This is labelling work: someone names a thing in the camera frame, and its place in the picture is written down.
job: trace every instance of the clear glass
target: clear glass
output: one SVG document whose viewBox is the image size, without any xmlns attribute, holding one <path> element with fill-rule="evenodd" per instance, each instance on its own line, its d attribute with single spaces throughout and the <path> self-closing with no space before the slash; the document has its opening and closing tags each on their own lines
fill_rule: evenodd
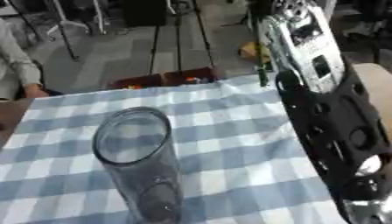
<svg viewBox="0 0 392 224">
<path fill-rule="evenodd" d="M 179 163 L 165 114 L 154 108 L 114 114 L 95 133 L 93 148 L 124 198 L 133 223 L 179 223 Z"/>
</svg>

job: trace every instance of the robotic hand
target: robotic hand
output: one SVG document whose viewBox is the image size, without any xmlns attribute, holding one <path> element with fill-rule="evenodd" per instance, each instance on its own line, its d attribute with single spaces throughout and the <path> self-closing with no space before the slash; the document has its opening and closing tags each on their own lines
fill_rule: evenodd
<svg viewBox="0 0 392 224">
<path fill-rule="evenodd" d="M 392 223 L 390 142 L 323 11 L 306 0 L 249 0 L 249 11 L 273 67 L 266 75 L 260 65 L 262 85 L 275 81 L 341 216 L 350 224 Z"/>
</svg>

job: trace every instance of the person's hand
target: person's hand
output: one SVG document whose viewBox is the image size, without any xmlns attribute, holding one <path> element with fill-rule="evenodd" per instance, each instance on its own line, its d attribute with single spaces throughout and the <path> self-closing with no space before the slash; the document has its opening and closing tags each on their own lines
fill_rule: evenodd
<svg viewBox="0 0 392 224">
<path fill-rule="evenodd" d="M 26 98 L 39 98 L 39 97 L 47 97 L 48 93 L 41 89 L 39 84 L 30 84 L 24 87 L 24 93 L 26 94 Z"/>
</svg>

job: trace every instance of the grey sleeve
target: grey sleeve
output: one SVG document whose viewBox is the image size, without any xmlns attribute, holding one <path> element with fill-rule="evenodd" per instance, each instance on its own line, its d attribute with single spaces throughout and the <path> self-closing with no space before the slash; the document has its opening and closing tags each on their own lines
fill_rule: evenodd
<svg viewBox="0 0 392 224">
<path fill-rule="evenodd" d="M 29 56 L 20 48 L 15 38 L 12 36 L 11 29 L 0 18 L 0 53 L 12 73 L 17 75 L 23 86 L 28 84 L 41 84 L 41 73 L 32 63 Z"/>
</svg>

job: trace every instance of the blue checkered tablecloth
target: blue checkered tablecloth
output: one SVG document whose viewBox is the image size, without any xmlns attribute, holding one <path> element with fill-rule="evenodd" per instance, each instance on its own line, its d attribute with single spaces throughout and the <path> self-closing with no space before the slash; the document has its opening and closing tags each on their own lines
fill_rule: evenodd
<svg viewBox="0 0 392 224">
<path fill-rule="evenodd" d="M 130 213 L 91 139 L 105 118 L 138 106 L 171 121 L 182 223 L 345 223 L 277 91 L 255 75 L 34 101 L 0 153 L 2 223 L 125 223 Z"/>
</svg>

